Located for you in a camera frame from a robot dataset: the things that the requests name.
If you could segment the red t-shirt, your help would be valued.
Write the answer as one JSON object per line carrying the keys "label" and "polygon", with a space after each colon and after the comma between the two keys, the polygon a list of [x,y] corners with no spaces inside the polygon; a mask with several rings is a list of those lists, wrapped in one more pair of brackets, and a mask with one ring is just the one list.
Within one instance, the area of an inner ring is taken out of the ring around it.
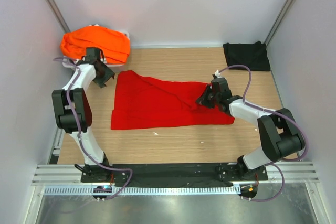
{"label": "red t-shirt", "polygon": [[234,117],[196,103],[205,88],[203,82],[163,81],[123,71],[117,77],[111,129],[233,124]]}

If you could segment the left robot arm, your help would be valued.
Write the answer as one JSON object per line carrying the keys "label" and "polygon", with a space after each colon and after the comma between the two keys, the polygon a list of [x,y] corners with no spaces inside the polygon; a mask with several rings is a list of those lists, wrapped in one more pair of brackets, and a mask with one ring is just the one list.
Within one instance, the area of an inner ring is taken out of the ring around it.
{"label": "left robot arm", "polygon": [[54,60],[74,68],[69,82],[51,95],[57,127],[76,141],[83,154],[85,164],[75,165],[82,172],[82,180],[106,182],[112,171],[92,131],[93,117],[86,90],[91,82],[100,88],[106,87],[106,82],[113,79],[115,73],[105,64],[103,51],[98,47],[86,48],[85,55],[79,60],[69,57]]}

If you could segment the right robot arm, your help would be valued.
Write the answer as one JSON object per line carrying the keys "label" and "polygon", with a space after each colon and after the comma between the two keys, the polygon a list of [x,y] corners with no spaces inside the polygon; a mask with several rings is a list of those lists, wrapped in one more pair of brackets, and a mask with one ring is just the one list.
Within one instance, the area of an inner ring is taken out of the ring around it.
{"label": "right robot arm", "polygon": [[198,105],[214,109],[257,127],[260,147],[237,159],[234,167],[218,167],[221,180],[253,179],[265,165],[275,163],[306,148],[303,134],[288,109],[271,110],[232,95],[224,77],[214,78],[196,99]]}

